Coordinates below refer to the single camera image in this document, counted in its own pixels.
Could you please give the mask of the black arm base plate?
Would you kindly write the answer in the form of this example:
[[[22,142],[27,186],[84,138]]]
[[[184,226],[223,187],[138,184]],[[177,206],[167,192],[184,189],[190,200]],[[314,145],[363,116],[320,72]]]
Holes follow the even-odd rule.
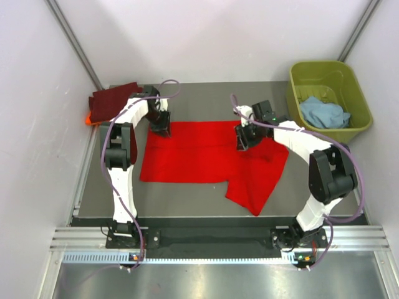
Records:
[[[175,227],[147,229],[143,230],[142,234],[142,238],[137,234],[133,238],[116,234],[109,235],[107,247],[155,250],[172,245],[182,247],[193,244],[198,249],[200,246],[215,247],[221,244],[229,249],[240,245],[251,245],[267,250],[279,250],[311,246],[322,248],[327,245],[327,237],[323,229],[302,239],[288,228],[270,229],[268,227]]]

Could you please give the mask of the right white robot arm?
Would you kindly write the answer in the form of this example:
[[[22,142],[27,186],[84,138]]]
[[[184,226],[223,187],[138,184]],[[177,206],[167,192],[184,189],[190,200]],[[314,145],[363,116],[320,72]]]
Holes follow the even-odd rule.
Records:
[[[306,246],[320,232],[331,210],[358,186],[353,162],[347,155],[349,149],[306,133],[285,115],[277,116],[267,100],[247,106],[233,99],[232,104],[240,117],[234,128],[239,151],[269,138],[307,163],[310,196],[286,234],[289,249]]]

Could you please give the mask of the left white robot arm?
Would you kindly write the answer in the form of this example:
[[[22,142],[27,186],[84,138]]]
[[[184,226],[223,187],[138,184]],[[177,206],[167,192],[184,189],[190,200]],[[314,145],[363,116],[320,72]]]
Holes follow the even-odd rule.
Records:
[[[126,104],[110,121],[100,124],[101,168],[113,194],[113,217],[106,247],[144,249],[143,232],[137,222],[133,200],[133,168],[137,160],[135,128],[142,119],[150,131],[164,138],[171,136],[168,99],[158,89],[146,85],[131,93]]]

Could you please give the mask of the red t shirt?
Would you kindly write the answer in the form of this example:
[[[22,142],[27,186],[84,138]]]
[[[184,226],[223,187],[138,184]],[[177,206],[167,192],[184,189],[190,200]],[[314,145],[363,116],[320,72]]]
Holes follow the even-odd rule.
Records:
[[[259,216],[284,171],[289,152],[265,138],[236,149],[238,121],[176,121],[171,137],[147,136],[140,180],[148,183],[227,182],[226,198]]]

